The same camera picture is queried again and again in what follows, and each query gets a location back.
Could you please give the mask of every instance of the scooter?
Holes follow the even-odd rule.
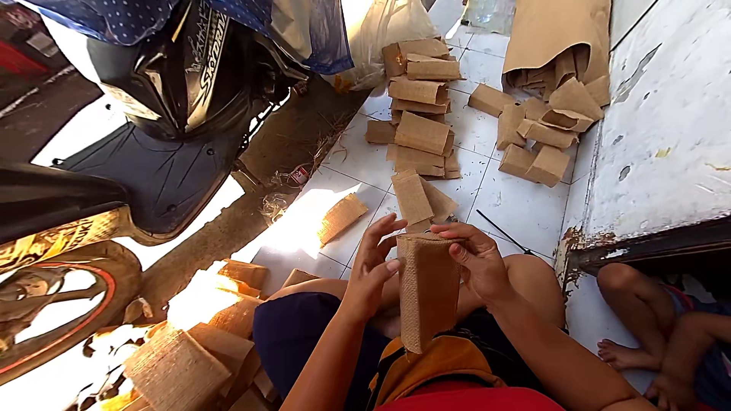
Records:
[[[78,47],[56,41],[64,52]],[[137,295],[141,267],[109,240],[151,246],[176,237],[267,115],[309,76],[272,40],[204,0],[181,0],[135,45],[85,38],[85,47],[100,87],[129,121],[53,167],[0,162],[0,385],[120,313]],[[68,290],[79,271],[92,284]],[[53,304],[90,299],[96,305],[85,314],[18,338]]]

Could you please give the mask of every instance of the right hand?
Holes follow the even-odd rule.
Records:
[[[466,268],[462,270],[462,280],[484,302],[509,298],[515,294],[498,245],[487,234],[461,222],[432,225],[431,232],[438,233],[442,238],[466,239],[464,246],[450,246],[450,256]]]

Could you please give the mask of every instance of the white tile floor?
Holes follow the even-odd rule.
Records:
[[[507,38],[498,34],[469,33],[460,26],[447,44],[453,46],[452,54],[459,59],[463,76],[468,78],[450,83],[452,113],[446,116],[455,133],[455,153],[462,178],[433,181],[433,184],[459,203],[455,211],[457,218],[493,236],[503,255],[520,253],[520,249],[475,209],[480,209],[522,245],[541,254],[553,265],[569,185],[561,182],[551,189],[499,172],[502,153],[495,150],[497,118],[467,106],[469,93],[477,83],[500,87]],[[283,217],[262,234],[261,237],[267,240],[257,239],[247,246],[260,248],[258,252],[254,250],[252,261],[268,266],[272,272],[265,293],[277,290],[293,268],[311,271],[317,276],[349,278],[349,268],[367,226],[388,213],[399,213],[391,189],[393,163],[385,159],[386,145],[368,144],[363,137],[369,120],[390,119],[390,103],[385,85],[374,89],[318,173],[285,214],[290,218]],[[570,182],[571,177],[567,173],[564,180]],[[295,216],[306,215],[303,219],[319,221],[316,214],[323,214],[349,192],[356,192],[369,212],[324,248],[306,244],[302,222],[296,222]],[[268,235],[270,231],[288,237],[287,244],[282,245],[281,239]]]

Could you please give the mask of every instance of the white wall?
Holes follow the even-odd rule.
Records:
[[[617,45],[564,232],[594,246],[731,214],[730,17],[728,0],[658,0]]]

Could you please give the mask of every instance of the bare foot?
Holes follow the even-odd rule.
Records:
[[[610,339],[603,339],[596,345],[599,347],[599,357],[615,370],[632,368],[660,370],[662,359],[653,357],[649,352],[640,348],[625,347]]]

